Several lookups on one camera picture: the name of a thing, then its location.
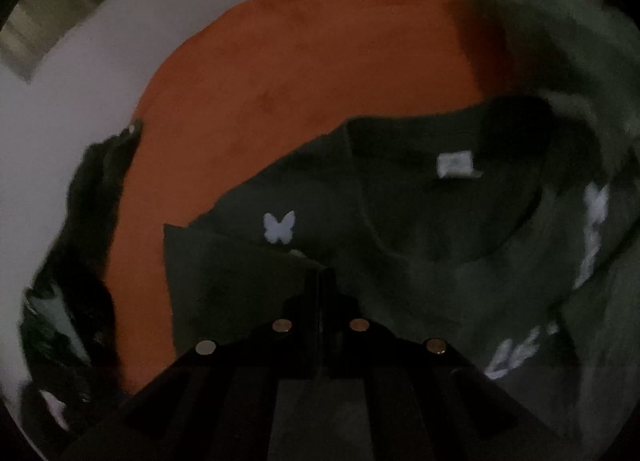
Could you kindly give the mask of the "black garment with white butterflies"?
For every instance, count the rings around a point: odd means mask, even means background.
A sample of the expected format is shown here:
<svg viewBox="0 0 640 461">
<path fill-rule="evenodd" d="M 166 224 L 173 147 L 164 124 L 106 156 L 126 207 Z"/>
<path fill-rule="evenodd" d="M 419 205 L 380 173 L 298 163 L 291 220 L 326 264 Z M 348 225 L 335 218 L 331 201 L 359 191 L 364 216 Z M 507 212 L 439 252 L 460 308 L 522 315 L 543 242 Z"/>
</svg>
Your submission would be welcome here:
<svg viewBox="0 0 640 461">
<path fill-rule="evenodd" d="M 639 402 L 639 161 L 536 96 L 356 117 L 164 253 L 221 460 L 587 460 Z"/>
</svg>

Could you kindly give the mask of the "dark green garment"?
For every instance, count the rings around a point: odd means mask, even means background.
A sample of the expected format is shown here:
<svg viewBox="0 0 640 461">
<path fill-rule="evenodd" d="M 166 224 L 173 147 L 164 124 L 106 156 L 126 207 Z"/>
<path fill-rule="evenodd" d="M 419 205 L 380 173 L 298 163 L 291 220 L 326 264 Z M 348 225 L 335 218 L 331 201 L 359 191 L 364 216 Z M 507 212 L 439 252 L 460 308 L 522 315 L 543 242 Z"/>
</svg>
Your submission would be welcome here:
<svg viewBox="0 0 640 461">
<path fill-rule="evenodd" d="M 603 172 L 639 154 L 639 30 L 593 0 L 469 0 L 511 54 L 526 83 L 556 112 L 586 122 Z"/>
</svg>

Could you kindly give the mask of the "orange blanket bed cover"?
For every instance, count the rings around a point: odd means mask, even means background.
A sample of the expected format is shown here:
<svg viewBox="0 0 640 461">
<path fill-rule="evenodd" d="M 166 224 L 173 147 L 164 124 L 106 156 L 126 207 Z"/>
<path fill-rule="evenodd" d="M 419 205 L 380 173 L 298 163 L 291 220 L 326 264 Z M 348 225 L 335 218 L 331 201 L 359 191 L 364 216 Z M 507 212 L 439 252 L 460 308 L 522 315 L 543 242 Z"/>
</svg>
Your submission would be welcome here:
<svg viewBox="0 0 640 461">
<path fill-rule="evenodd" d="M 346 118 L 454 111 L 512 82 L 465 0 L 248 0 L 186 40 L 134 112 L 142 136 L 106 262 L 124 391 L 175 358 L 166 224 Z"/>
</svg>

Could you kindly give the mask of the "black garment at bed edge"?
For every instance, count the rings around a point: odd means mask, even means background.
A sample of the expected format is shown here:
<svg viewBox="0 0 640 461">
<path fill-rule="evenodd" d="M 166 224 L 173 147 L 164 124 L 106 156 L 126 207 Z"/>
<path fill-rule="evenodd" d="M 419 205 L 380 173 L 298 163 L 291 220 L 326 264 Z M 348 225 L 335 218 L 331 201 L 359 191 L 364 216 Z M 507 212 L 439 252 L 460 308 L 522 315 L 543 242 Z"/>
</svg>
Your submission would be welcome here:
<svg viewBox="0 0 640 461">
<path fill-rule="evenodd" d="M 135 121 L 86 149 L 68 187 L 62 228 L 23 294 L 18 329 L 29 392 L 62 431 L 122 395 L 104 273 L 141 136 Z"/>
</svg>

